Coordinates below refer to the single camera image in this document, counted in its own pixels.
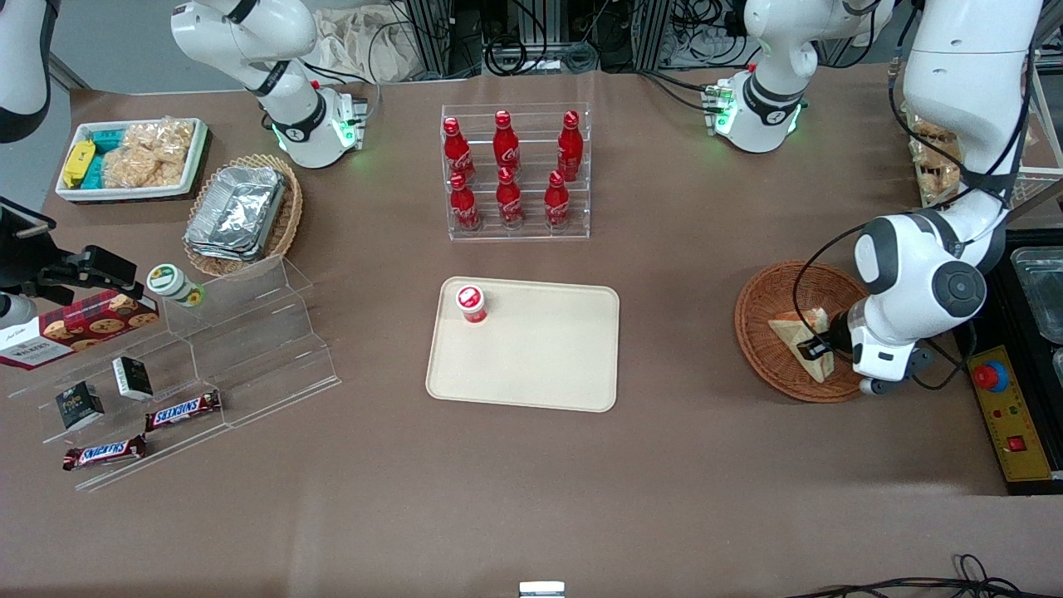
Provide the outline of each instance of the snickers bar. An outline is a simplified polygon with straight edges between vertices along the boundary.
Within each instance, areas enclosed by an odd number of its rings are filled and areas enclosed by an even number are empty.
[[[148,457],[148,445],[144,434],[129,441],[101,445],[86,449],[70,449],[63,458],[63,468],[67,472],[81,469],[96,463],[144,459]]]
[[[218,409],[221,409],[221,401],[218,400],[218,392],[214,391],[199,397],[198,399],[185,401],[169,409],[164,409],[163,411],[145,415],[144,431],[151,432],[152,430],[162,428],[163,426],[176,424],[178,422],[188,420],[193,415],[199,415],[208,411],[216,411]]]

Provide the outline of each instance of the red bottle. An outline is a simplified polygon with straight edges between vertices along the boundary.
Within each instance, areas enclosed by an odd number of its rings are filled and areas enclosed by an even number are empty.
[[[513,182],[513,170],[507,166],[499,168],[499,188],[494,191],[499,200],[499,213],[502,225],[519,228],[524,223],[524,209],[521,207],[521,189]]]
[[[512,168],[513,176],[517,176],[521,171],[521,146],[517,139],[517,133],[513,133],[510,126],[511,123],[512,119],[508,112],[500,109],[494,113],[495,129],[492,143],[494,144],[494,160],[499,163],[499,168],[503,166]]]
[[[564,113],[564,129],[557,137],[557,169],[566,181],[571,183],[576,180],[583,158],[584,136],[579,133],[579,113],[570,109]]]
[[[451,174],[451,211],[458,227],[463,230],[477,230],[483,225],[479,211],[476,209],[476,197],[466,187],[465,174]]]
[[[446,155],[446,167],[450,172],[461,172],[466,176],[466,183],[476,180],[476,167],[472,164],[472,149],[469,141],[461,134],[461,126],[458,119],[449,116],[443,119],[443,133],[446,140],[443,142],[443,153]]]
[[[546,224],[551,228],[563,228],[569,225],[569,189],[564,188],[564,175],[560,170],[550,173],[550,186],[546,187]]]

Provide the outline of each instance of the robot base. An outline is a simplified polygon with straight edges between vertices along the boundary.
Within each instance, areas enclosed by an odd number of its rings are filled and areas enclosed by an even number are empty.
[[[780,119],[775,124],[764,124],[744,97],[743,87],[750,75],[748,70],[743,70],[702,91],[702,105],[707,113],[705,123],[710,135],[727,137],[735,147],[750,153],[765,153],[782,144],[787,135],[797,127],[800,104],[789,115],[782,110],[772,113],[769,118],[778,114]]]
[[[281,149],[304,168],[324,168],[344,153],[361,149],[366,135],[366,100],[355,101],[348,93],[337,93],[330,88],[321,88],[318,92],[325,100],[325,118],[306,140],[286,139],[276,125],[273,126]]]

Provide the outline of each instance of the beige tray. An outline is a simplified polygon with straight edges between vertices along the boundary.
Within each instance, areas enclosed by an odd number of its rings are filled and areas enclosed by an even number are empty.
[[[454,295],[486,295],[471,325]],[[437,399],[603,413],[617,403],[620,296],[607,286],[455,276],[439,291],[424,381]]]

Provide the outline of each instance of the small black box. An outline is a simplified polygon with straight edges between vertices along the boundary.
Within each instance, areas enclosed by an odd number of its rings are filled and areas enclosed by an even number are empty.
[[[147,401],[153,395],[148,369],[133,358],[117,358],[114,361],[118,394],[138,401]]]
[[[103,404],[96,395],[96,388],[88,382],[79,382],[55,397],[67,430],[79,430],[103,416]]]

